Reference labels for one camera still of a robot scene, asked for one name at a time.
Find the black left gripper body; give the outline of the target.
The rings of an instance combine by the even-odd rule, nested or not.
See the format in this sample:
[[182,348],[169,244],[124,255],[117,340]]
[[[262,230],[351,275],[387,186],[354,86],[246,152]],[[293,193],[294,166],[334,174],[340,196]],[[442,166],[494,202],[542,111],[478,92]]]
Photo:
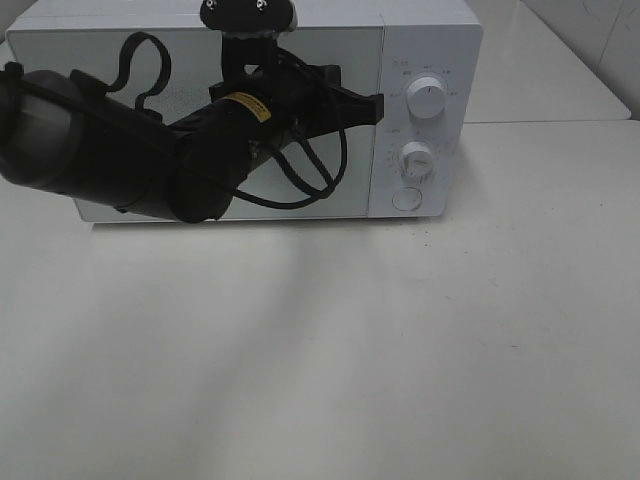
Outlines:
[[281,48],[274,36],[223,36],[223,81],[210,91],[208,147],[280,150],[331,133],[344,141],[331,88],[310,88],[301,76],[306,65],[311,64]]

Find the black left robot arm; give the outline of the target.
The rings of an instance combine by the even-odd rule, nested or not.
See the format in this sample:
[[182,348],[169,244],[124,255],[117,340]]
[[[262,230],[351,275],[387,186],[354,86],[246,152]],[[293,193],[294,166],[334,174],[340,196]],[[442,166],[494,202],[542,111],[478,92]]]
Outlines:
[[128,83],[146,32],[123,43],[114,82],[83,71],[1,71],[1,174],[10,183],[98,203],[120,213],[200,223],[231,203],[297,210],[342,181],[311,146],[326,134],[378,124],[382,94],[345,89],[337,65],[310,65],[273,38],[224,37],[223,79],[204,107],[166,124],[147,99],[168,85],[172,61],[157,45],[155,83],[133,105]]

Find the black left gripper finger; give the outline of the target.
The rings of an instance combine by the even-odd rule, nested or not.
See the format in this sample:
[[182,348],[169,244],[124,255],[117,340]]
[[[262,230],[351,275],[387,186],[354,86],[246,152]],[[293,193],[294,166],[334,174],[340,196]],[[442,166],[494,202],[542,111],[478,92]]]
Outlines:
[[306,65],[301,68],[304,82],[313,89],[326,90],[342,86],[342,71],[339,65]]
[[385,98],[381,93],[361,95],[342,88],[331,88],[343,125],[377,125],[385,114]]

